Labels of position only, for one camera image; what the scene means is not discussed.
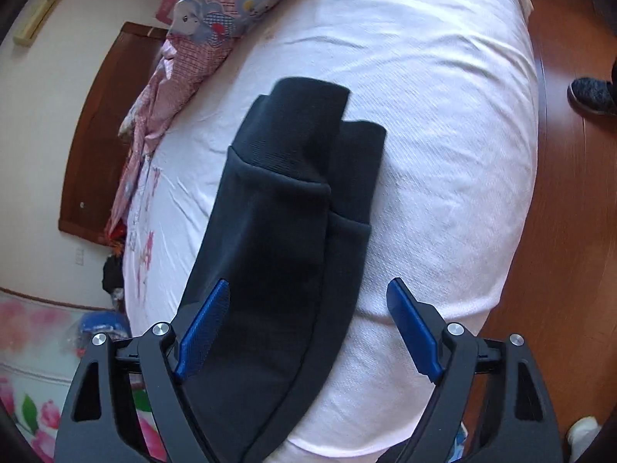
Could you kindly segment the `dark blue-black pants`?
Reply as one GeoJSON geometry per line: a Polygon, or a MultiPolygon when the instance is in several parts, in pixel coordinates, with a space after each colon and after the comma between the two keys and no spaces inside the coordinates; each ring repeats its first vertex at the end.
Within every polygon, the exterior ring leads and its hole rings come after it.
{"type": "Polygon", "coordinates": [[[216,457],[261,462],[325,385],[357,304],[386,132],[343,118],[349,93],[284,78],[228,149],[182,305],[216,283],[229,309],[211,335],[187,324],[183,395],[216,457]]]}

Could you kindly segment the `white shoe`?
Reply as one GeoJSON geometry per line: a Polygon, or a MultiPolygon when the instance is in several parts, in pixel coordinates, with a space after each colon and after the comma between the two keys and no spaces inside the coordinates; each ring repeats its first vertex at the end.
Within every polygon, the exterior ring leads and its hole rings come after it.
{"type": "Polygon", "coordinates": [[[566,436],[570,447],[570,463],[576,462],[580,458],[600,431],[601,425],[594,416],[583,417],[572,424],[566,436]]]}

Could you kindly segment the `blue bagged clothes bundle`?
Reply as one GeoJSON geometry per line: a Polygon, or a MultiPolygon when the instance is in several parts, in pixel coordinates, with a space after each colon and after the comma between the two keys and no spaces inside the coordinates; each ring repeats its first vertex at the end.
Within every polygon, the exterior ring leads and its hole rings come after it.
{"type": "Polygon", "coordinates": [[[113,341],[132,336],[125,314],[118,311],[90,311],[79,317],[65,332],[64,344],[69,348],[84,348],[97,333],[107,333],[113,341]]]}

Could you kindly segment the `black clothes pile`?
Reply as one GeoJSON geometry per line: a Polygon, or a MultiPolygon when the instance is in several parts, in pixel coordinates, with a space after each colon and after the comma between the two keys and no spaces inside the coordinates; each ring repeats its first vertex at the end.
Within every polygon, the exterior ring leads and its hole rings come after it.
{"type": "Polygon", "coordinates": [[[125,288],[125,281],[122,273],[122,257],[111,254],[103,264],[103,279],[101,279],[103,290],[110,296],[114,296],[118,291],[125,288]]]}

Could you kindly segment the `red-brown wooden headboard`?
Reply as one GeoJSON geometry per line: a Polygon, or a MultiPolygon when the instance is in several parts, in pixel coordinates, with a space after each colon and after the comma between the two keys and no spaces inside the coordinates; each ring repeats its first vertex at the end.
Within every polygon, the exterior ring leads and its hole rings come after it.
{"type": "Polygon", "coordinates": [[[166,30],[133,22],[96,73],[67,160],[57,228],[104,245],[105,229],[130,145],[118,136],[126,114],[156,67],[166,30]]]}

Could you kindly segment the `dark sneaker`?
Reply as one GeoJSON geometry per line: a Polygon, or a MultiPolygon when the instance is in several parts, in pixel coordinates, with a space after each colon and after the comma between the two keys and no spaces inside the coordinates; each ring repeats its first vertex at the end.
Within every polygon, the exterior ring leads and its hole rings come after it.
{"type": "Polygon", "coordinates": [[[574,106],[591,114],[616,114],[615,92],[611,81],[576,78],[568,87],[568,97],[574,106]]]}

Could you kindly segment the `white floral bed sheet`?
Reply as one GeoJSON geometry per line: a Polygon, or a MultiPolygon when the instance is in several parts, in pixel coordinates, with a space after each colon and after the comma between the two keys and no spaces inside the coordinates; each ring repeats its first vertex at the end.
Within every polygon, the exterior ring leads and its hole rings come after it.
{"type": "Polygon", "coordinates": [[[359,301],[322,392],[276,462],[373,462],[430,398],[386,306],[403,279],[478,332],[499,303],[536,175],[530,0],[282,0],[239,41],[147,157],[128,211],[132,332],[176,314],[228,145],[287,76],[347,87],[346,116],[386,128],[359,301]]]}

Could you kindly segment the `pink checked quilt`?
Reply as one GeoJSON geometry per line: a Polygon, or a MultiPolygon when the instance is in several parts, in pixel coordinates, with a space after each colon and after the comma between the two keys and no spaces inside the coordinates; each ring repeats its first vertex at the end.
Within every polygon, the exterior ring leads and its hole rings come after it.
{"type": "Polygon", "coordinates": [[[154,73],[120,124],[131,140],[106,235],[125,219],[144,159],[239,40],[282,0],[179,0],[154,73]]]}

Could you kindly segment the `white wall switch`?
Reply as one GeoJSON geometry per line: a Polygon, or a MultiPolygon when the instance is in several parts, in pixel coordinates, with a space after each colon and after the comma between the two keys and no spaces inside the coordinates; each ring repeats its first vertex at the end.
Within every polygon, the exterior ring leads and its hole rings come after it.
{"type": "Polygon", "coordinates": [[[84,255],[85,255],[85,250],[83,247],[77,247],[75,249],[75,257],[74,257],[74,262],[77,265],[83,265],[84,264],[84,255]]]}

